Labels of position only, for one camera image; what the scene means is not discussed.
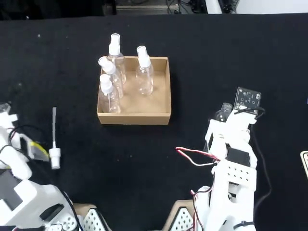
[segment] cardboard box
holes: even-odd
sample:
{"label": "cardboard box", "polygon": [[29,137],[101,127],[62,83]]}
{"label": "cardboard box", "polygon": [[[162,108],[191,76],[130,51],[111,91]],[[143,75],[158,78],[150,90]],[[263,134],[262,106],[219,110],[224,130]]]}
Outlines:
{"label": "cardboard box", "polygon": [[104,113],[98,98],[97,116],[101,124],[167,125],[171,116],[168,58],[151,57],[154,86],[149,96],[143,96],[137,90],[135,71],[139,65],[138,57],[126,56],[125,62],[127,80],[123,87],[121,113]]}

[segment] circuit board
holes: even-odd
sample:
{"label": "circuit board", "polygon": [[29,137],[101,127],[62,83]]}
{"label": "circuit board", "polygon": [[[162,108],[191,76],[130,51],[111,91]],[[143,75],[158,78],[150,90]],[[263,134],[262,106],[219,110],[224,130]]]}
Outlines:
{"label": "circuit board", "polygon": [[[242,109],[241,106],[244,106],[246,108],[256,108],[260,106],[260,102],[261,102],[261,92],[240,87],[237,88],[235,102],[234,102],[234,109],[240,110]],[[247,111],[247,113],[257,115],[258,110]]]}

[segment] black cloth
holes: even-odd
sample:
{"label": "black cloth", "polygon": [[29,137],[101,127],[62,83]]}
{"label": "black cloth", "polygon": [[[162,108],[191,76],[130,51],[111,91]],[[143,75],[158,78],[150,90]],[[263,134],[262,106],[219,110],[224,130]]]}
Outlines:
{"label": "black cloth", "polygon": [[[211,184],[211,167],[193,166],[174,148],[202,149],[208,118],[234,102],[238,86],[260,91],[267,113],[255,131],[273,193],[260,206],[256,227],[307,230],[308,182],[299,155],[308,148],[307,25],[308,14],[2,22],[0,99],[12,101],[20,124],[50,136],[51,108],[58,107],[60,185],[74,202],[96,204],[120,231],[162,228],[176,200]],[[169,126],[100,125],[97,61],[113,32],[125,55],[146,45],[151,56],[169,57]],[[257,169],[259,198],[268,186],[262,165]],[[44,183],[40,177],[33,179]]]}

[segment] clear plastic bottle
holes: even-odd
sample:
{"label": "clear plastic bottle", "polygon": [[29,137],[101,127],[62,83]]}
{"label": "clear plastic bottle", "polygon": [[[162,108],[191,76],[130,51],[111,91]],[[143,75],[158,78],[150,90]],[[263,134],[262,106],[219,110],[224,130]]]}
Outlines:
{"label": "clear plastic bottle", "polygon": [[99,99],[105,113],[120,113],[120,98],[116,88],[112,85],[110,76],[103,74],[100,77]]}
{"label": "clear plastic bottle", "polygon": [[98,60],[98,63],[102,66],[103,71],[111,76],[111,81],[119,92],[119,97],[121,99],[123,97],[123,82],[119,71],[115,65],[107,59],[106,56],[101,57]]}
{"label": "clear plastic bottle", "polygon": [[216,112],[215,120],[218,120],[220,122],[226,122],[229,115],[231,114],[232,108],[232,104],[223,103],[221,109]]}
{"label": "clear plastic bottle", "polygon": [[116,68],[120,72],[122,83],[124,84],[126,82],[125,58],[120,50],[120,35],[112,34],[107,59],[115,64]]}
{"label": "clear plastic bottle", "polygon": [[136,69],[138,91],[142,95],[150,95],[153,92],[154,70],[145,46],[137,48],[139,66]]}

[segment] white robotic arm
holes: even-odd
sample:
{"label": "white robotic arm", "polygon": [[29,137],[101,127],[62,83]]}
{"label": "white robotic arm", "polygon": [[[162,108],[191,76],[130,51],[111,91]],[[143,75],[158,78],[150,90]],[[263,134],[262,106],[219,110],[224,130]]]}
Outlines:
{"label": "white robotic arm", "polygon": [[256,230],[257,157],[248,143],[248,126],[256,122],[260,97],[259,92],[238,88],[234,108],[224,103],[210,120],[204,151],[220,161],[212,169],[213,186],[202,187],[194,196],[197,231]]}

